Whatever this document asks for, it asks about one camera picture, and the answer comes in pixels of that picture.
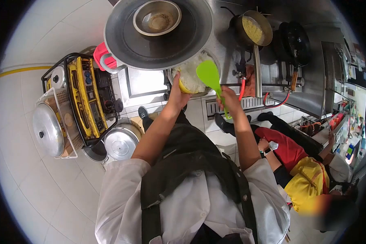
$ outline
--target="hand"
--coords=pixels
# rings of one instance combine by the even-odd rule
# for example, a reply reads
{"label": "hand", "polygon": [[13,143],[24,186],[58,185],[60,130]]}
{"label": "hand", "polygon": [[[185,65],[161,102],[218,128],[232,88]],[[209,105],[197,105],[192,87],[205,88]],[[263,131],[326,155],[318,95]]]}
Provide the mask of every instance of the hand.
{"label": "hand", "polygon": [[261,138],[259,140],[259,143],[258,143],[258,148],[260,151],[265,151],[266,149],[268,149],[270,146],[268,145],[268,141],[264,138]]}
{"label": "hand", "polygon": [[[234,118],[236,115],[238,115],[239,113],[244,114],[244,110],[241,107],[239,98],[236,96],[236,94],[234,93],[234,91],[232,89],[230,89],[227,86],[221,86],[221,97],[225,98],[225,105],[226,107],[229,109],[229,113],[230,115]],[[220,107],[221,110],[224,110],[224,105],[221,102],[221,99],[219,99],[217,97],[217,103],[218,106]]]}
{"label": "hand", "polygon": [[183,93],[179,88],[179,78],[180,72],[176,72],[174,77],[173,85],[171,88],[171,93],[169,95],[169,100],[166,104],[174,112],[180,113],[180,110],[187,104],[192,94]]}
{"label": "hand", "polygon": [[329,142],[330,145],[335,144],[335,136],[333,135],[333,133],[331,131],[328,134],[328,142]]}

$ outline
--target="white chef jacket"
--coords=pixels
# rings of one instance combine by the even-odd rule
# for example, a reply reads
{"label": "white chef jacket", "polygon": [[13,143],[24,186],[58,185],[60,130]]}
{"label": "white chef jacket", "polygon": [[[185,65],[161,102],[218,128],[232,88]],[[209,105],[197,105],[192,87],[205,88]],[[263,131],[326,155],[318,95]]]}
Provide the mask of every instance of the white chef jacket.
{"label": "white chef jacket", "polygon": [[[151,166],[141,159],[108,164],[100,192],[95,236],[99,244],[141,243],[141,178]],[[279,194],[267,159],[244,171],[256,216],[258,242],[281,243],[290,224],[290,212]],[[205,223],[221,237],[239,233],[244,243],[254,243],[245,227],[241,204],[221,190],[212,173],[195,171],[160,203],[162,237],[150,244],[189,244]]]}

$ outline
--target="frying pan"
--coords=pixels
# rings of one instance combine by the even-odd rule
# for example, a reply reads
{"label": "frying pan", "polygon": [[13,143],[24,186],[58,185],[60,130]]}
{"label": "frying pan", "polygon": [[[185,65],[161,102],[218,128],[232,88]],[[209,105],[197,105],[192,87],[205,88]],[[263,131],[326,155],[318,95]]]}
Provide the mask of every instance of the frying pan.
{"label": "frying pan", "polygon": [[281,23],[279,32],[284,49],[291,58],[289,62],[294,66],[291,84],[291,90],[294,91],[297,84],[298,67],[307,65],[311,59],[309,37],[304,28],[295,21]]}
{"label": "frying pan", "polygon": [[[263,31],[264,40],[261,43],[255,43],[244,30],[243,18],[249,18],[252,22],[256,22]],[[261,91],[261,70],[260,70],[260,56],[259,46],[267,46],[272,41],[271,25],[261,13],[249,10],[242,15],[239,15],[234,22],[236,41],[241,46],[253,46],[254,65],[255,65],[255,96],[262,97]]]}

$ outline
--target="yellow floor line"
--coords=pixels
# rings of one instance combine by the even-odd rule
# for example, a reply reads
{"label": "yellow floor line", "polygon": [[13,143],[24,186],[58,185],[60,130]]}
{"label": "yellow floor line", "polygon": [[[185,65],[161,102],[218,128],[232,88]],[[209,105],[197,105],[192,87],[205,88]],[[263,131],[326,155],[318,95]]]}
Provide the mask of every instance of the yellow floor line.
{"label": "yellow floor line", "polygon": [[23,71],[30,71],[30,70],[48,70],[51,67],[52,66],[36,66],[36,67],[28,67],[28,68],[15,69],[15,70],[10,70],[10,71],[5,71],[3,73],[0,73],[0,77],[3,77],[5,75],[10,75],[10,74],[15,74],[15,73],[18,73],[18,72],[23,72]]}

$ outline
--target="white rice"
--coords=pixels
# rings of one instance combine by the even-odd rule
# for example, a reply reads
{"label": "white rice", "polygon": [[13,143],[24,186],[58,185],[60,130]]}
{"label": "white rice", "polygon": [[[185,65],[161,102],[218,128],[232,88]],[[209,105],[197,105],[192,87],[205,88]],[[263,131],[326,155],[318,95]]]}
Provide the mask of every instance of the white rice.
{"label": "white rice", "polygon": [[171,69],[172,77],[175,77],[176,71],[180,71],[180,80],[183,86],[192,93],[201,93],[205,91],[206,85],[197,76],[197,67],[206,60],[214,60],[206,53],[201,52],[192,60]]}

